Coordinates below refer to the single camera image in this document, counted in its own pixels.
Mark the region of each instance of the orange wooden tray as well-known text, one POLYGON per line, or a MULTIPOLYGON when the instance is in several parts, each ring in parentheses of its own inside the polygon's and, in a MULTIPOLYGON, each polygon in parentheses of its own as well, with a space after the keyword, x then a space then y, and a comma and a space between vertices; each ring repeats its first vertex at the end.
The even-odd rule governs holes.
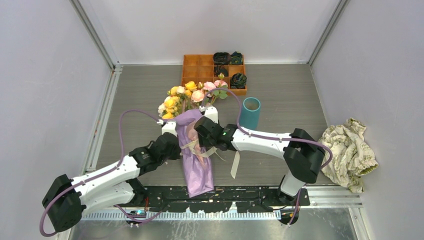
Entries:
MULTIPOLYGON (((228 76, 223 81, 228 84, 228 88, 237 96, 245 96, 248 91, 246 84, 245 89, 231 89, 230 78, 236 73, 246 74, 245 57, 242 56, 243 64, 241 65, 222 65, 228 71, 228 76)), ((204 82, 215 82, 219 80, 214 76, 214 55, 213 54, 190 54, 184 55, 182 64, 181 86, 193 81, 196 84, 204 82)))

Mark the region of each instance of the bouquet of flowers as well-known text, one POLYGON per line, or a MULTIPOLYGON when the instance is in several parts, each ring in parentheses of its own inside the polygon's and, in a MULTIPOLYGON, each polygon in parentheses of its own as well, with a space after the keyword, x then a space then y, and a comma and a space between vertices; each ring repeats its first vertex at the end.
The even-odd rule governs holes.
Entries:
POLYGON ((203 99, 206 97, 206 106, 214 104, 215 100, 225 99, 227 93, 222 90, 215 90, 205 96, 205 94, 215 88, 228 88, 228 85, 222 79, 224 75, 221 73, 220 80, 215 82, 199 82, 197 85, 194 81, 187 82, 184 86, 174 86, 168 91, 165 101, 157 108, 159 116, 163 119, 173 119, 176 116, 190 109, 198 109, 203 99))

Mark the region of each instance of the cream ribbon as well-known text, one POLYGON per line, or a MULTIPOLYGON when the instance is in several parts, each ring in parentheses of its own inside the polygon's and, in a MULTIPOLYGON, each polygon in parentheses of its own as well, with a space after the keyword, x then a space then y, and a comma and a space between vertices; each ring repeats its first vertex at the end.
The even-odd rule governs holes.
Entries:
MULTIPOLYGON (((196 156, 200 156, 200 157, 203 157, 203 158, 208 158, 208 157, 210 157, 211 155, 213 155, 213 154, 216 154, 222 161, 224 161, 224 162, 226 162, 225 161, 225 159, 223 159, 218 153, 217 153, 217 148, 216 147, 211 147, 209 150, 207 150, 206 152, 204 152, 204 153, 201 153, 201 152, 199 152, 199 151, 196 151, 195 150, 195 146, 197 145, 197 144, 199 144, 199 140, 198 139, 196 139, 196 140, 194 140, 194 141, 191 141, 191 142, 189 142, 189 143, 187 143, 186 145, 184 145, 184 146, 182 146, 181 147, 181 149, 186 149, 186 148, 189 148, 190 149, 190 152, 192 153, 192 154, 194 154, 194 155, 196 155, 196 156)), ((237 169, 239 168, 239 162, 240 162, 240 153, 239 153, 239 151, 236 151, 235 152, 235 156, 234 156, 234 161, 232 162, 232 167, 231 167, 231 172, 230 172, 230 174, 231 174, 231 177, 233 178, 233 179, 235 179, 236 178, 236 174, 237 174, 237 169)))
POLYGON ((189 143, 187 143, 186 145, 184 145, 184 146, 182 146, 181 147, 181 149, 186 149, 186 148, 189 148, 190 149, 190 152, 192 153, 192 154, 194 154, 194 155, 196 155, 196 156, 200 156, 200 157, 203 157, 203 158, 208 158, 208 157, 210 157, 211 155, 213 155, 213 154, 216 154, 222 161, 224 161, 224 162, 226 162, 218 153, 217 153, 217 148, 216 147, 211 147, 209 150, 207 150, 206 152, 204 152, 204 153, 202 153, 202 152, 199 152, 199 151, 196 151, 195 150, 195 146, 197 145, 197 144, 199 144, 199 140, 198 139, 196 139, 196 140, 194 140, 194 141, 191 141, 191 142, 189 142, 189 143))

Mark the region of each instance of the enclosure wall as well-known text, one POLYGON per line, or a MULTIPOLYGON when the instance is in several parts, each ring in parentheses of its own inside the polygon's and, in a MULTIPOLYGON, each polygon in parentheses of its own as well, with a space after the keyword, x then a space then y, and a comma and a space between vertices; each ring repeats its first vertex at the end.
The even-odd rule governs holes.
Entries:
POLYGON ((378 169, 361 199, 375 239, 422 239, 424 2, 350 1, 316 62, 330 125, 354 117, 378 169))
POLYGON ((0 238, 45 239, 42 199, 80 174, 111 70, 69 1, 0 0, 0 19, 0 238))
POLYGON ((182 64, 239 51, 246 63, 306 63, 339 0, 90 0, 121 64, 182 64))

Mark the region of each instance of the pink rose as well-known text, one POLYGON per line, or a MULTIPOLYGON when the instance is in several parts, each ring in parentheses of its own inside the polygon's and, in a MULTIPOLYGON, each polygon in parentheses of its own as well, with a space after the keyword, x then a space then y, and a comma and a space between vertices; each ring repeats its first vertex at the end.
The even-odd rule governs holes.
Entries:
POLYGON ((194 103, 201 102, 204 98, 205 98, 205 94, 203 93, 202 90, 196 90, 191 94, 191 100, 194 103))
POLYGON ((217 87, 215 86, 215 84, 213 82, 207 81, 204 83, 203 85, 203 89, 206 91, 210 91, 212 89, 216 89, 217 87))
POLYGON ((226 86, 226 85, 227 85, 227 83, 226 83, 225 81, 222 81, 222 80, 216 80, 213 84, 214 84, 217 88, 220 86, 220 84, 221 84, 221 87, 223 87, 223 86, 226 86))

